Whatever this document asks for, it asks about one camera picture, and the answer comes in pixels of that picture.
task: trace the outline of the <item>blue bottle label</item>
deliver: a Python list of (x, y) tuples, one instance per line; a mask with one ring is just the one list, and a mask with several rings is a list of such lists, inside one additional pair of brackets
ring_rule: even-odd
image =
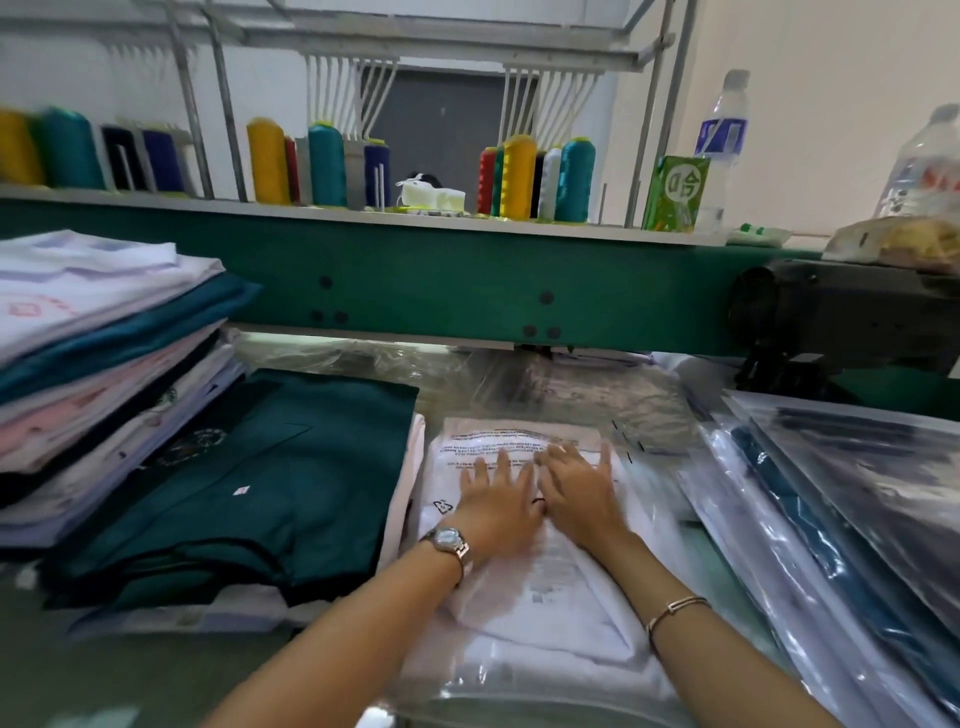
[(746, 133), (746, 119), (708, 119), (700, 125), (696, 154), (738, 155)]

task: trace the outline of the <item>black machine part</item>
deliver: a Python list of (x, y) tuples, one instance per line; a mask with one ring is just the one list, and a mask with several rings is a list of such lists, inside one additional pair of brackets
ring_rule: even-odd
[(960, 278), (906, 268), (775, 260), (737, 277), (727, 321), (750, 350), (741, 389), (845, 399), (846, 368), (886, 365), (946, 375), (960, 356)]

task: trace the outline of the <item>forearm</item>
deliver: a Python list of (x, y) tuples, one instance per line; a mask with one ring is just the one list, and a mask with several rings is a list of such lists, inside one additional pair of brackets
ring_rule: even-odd
[[(629, 532), (591, 553), (646, 625), (692, 592)], [(840, 724), (709, 607), (684, 607), (654, 632), (660, 662), (687, 709), (705, 728), (820, 728)]]
[(455, 557), (414, 546), (278, 652), (204, 728), (352, 728), (460, 576)]

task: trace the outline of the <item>green juice box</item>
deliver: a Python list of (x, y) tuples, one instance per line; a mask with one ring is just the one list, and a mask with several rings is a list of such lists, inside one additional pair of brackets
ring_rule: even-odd
[(693, 232), (709, 168), (709, 159), (661, 157), (650, 180), (643, 229)]

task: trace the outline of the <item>yellow thread spool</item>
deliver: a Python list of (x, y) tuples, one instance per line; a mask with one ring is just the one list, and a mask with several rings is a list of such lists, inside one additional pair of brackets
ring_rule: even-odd
[(537, 142), (527, 134), (515, 134), (503, 144), (503, 182), (500, 185), (500, 216), (530, 219), (534, 194)]
[(263, 205), (290, 205), (283, 129), (273, 119), (256, 118), (247, 125), (247, 139), (256, 200)]
[(12, 109), (0, 109), (0, 181), (46, 184), (27, 117)]

